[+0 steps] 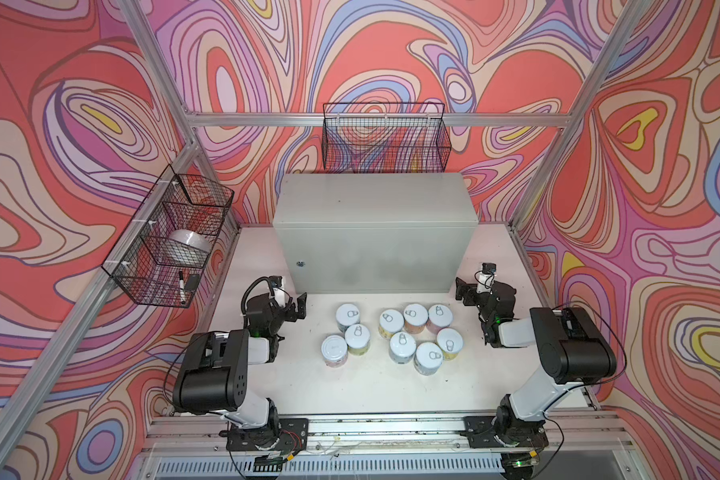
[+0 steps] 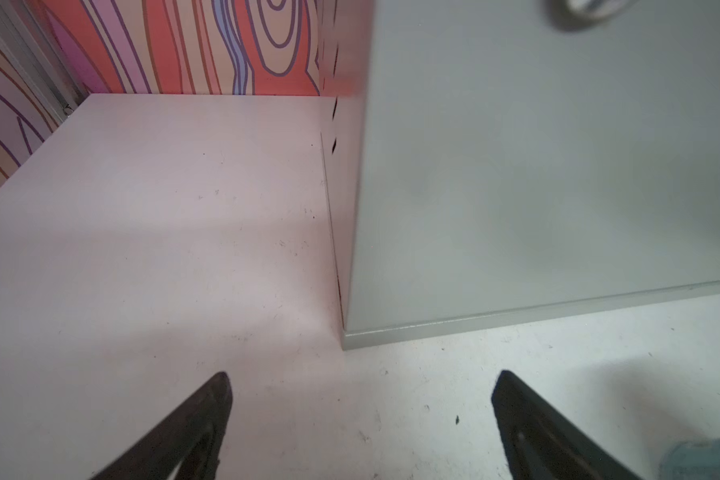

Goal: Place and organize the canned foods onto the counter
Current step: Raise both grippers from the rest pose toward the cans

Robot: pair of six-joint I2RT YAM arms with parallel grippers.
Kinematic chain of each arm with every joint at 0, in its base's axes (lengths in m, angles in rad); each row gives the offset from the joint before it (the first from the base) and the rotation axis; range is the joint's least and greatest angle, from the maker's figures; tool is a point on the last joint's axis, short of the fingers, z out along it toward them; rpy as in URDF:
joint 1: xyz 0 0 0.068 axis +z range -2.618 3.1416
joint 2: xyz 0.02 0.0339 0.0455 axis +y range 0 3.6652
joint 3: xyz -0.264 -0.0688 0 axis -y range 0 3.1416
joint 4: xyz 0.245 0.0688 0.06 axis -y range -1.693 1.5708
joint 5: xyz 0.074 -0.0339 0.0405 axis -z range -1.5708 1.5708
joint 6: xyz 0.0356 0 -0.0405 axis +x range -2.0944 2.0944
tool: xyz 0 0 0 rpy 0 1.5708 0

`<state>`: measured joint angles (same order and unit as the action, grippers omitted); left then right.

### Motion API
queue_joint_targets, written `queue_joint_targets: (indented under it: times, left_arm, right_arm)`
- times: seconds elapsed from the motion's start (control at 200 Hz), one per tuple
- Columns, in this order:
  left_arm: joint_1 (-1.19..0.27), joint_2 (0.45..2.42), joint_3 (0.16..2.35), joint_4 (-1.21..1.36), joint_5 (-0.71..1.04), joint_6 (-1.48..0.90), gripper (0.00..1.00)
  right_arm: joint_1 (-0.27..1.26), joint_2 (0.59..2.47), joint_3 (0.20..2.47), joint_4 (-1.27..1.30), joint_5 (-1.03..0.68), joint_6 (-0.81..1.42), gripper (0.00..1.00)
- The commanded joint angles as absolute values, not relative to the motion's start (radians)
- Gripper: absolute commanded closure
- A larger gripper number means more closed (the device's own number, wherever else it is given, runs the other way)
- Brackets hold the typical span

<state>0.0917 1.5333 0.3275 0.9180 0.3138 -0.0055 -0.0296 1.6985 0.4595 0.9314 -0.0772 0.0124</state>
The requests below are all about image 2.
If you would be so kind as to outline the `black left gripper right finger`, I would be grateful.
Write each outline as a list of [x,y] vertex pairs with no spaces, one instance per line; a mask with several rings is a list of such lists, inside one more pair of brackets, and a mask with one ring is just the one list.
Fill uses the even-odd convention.
[[513,372],[500,372],[491,402],[512,478],[637,477]]

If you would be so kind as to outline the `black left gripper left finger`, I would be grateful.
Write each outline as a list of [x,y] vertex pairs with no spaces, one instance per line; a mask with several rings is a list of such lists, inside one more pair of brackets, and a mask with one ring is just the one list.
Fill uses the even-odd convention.
[[220,371],[94,477],[214,479],[232,405],[229,376]]

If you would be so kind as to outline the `teal label can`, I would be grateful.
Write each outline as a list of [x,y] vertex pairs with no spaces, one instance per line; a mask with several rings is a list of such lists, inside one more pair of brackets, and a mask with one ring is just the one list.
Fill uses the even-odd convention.
[[681,442],[659,466],[660,479],[720,479],[720,438]]

